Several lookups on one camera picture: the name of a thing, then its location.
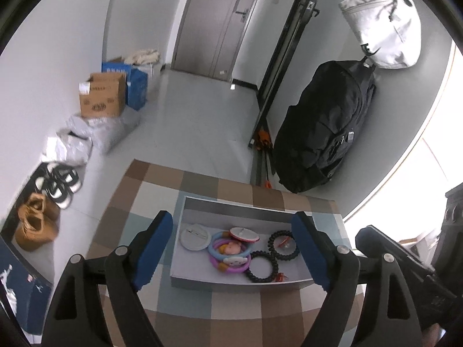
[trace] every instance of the tan shoe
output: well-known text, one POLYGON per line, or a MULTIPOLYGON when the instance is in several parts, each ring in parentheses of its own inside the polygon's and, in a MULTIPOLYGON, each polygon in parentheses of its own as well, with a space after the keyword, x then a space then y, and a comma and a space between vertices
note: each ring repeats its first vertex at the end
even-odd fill
POLYGON ((47 215, 37 211, 26 210, 14 234, 18 245, 27 252, 32 252, 42 245, 55 240, 58 227, 47 215))
POLYGON ((42 213, 56 221, 59 217, 60 208, 46 195, 41 193, 32 193, 25 204, 19 206, 18 217, 19 220, 24 220, 26 214, 42 213))

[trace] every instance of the bracelet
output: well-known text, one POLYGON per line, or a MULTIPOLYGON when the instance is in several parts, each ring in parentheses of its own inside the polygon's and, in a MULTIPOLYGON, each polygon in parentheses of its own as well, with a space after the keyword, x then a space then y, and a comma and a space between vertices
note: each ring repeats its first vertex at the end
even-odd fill
POLYGON ((293 234, 290 231, 277 231, 277 232, 275 232, 269 238, 268 247, 269 247, 270 254, 273 257, 275 257, 276 259, 279 259, 280 261, 291 261, 291 259, 295 259, 299 254, 299 248, 297 247, 297 245, 296 245, 296 249, 291 254, 286 254, 285 255, 285 254, 280 254, 280 253, 278 253, 276 251, 275 245, 274 245, 275 244, 275 239, 277 237, 280 237, 280 236, 288 236, 288 237, 290 237, 290 238, 292 238, 294 240, 293 234))
POLYGON ((268 259, 272 264, 272 273, 270 273, 270 275, 266 278, 258 278, 253 273, 251 273, 251 270, 247 269, 245 271, 246 277, 248 277, 248 279, 251 280, 251 282, 253 283, 270 283, 276 278, 278 274, 278 262, 276 261, 275 257, 273 257, 269 252, 264 252, 262 250, 252 252, 251 259, 254 259, 255 257, 263 257, 268 259))
POLYGON ((233 256, 231 255, 226 255, 226 254, 220 254, 217 252, 214 248, 214 243, 218 239, 229 239, 230 238, 230 232, 229 231, 223 231, 223 232, 218 232, 212 236, 211 242, 209 243, 207 250, 209 254, 214 257, 217 261, 222 262, 225 260, 225 263, 227 264, 229 261, 231 261, 231 258, 233 257, 247 257, 251 253, 251 248, 252 244, 249 243, 247 244, 247 249, 244 252, 241 252, 239 254, 234 254, 233 256))
MULTIPOLYGON (((217 249, 221 245, 228 244, 230 241, 233 241, 232 239, 220 239, 216 240, 214 243, 214 249, 217 249)), ((236 274, 236 273, 241 273, 244 272, 246 269, 249 268, 249 265, 251 264, 251 255, 248 255, 247 257, 237 257, 237 256, 229 256, 233 257, 235 259, 235 265, 228 265, 224 262, 219 262, 217 259, 211 255, 209 255, 209 261, 211 262, 212 266, 214 266, 217 270, 222 271, 222 272, 227 272, 230 274, 236 274)))

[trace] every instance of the black duffel bag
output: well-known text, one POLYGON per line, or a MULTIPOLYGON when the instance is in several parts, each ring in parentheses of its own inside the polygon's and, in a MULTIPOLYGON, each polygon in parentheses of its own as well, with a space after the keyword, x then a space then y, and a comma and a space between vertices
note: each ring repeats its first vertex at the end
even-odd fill
POLYGON ((365 59, 323 63, 288 108, 273 157, 289 191, 325 184, 358 137, 376 89, 374 66, 366 67, 365 59))

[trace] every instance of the open box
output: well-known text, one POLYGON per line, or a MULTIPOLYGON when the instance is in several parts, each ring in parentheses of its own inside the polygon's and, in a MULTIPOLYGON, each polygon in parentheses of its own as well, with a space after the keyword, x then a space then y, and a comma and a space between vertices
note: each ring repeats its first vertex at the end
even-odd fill
MULTIPOLYGON (((284 211, 185 197, 170 269, 172 285, 205 291, 254 292, 262 289, 300 289, 313 284, 301 255, 291 261, 278 261, 279 272, 288 277, 285 282, 253 283, 242 273, 223 273, 214 268, 209 262, 207 249, 187 250, 179 241, 180 233, 191 224, 201 224, 211 235, 232 227, 244 227, 260 236, 252 250, 268 251, 270 235, 280 230, 290 231, 292 216, 292 213, 284 211)), ((256 258, 251 261, 250 269, 254 275, 264 278, 271 272, 271 265, 263 258, 256 258)))

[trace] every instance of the white drawstring bag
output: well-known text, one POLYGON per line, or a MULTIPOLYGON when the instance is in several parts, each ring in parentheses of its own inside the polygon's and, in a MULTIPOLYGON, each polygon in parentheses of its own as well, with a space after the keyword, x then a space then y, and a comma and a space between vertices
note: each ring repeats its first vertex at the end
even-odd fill
POLYGON ((401 69, 416 64, 421 22, 412 0, 344 0, 339 8, 376 66, 401 69))

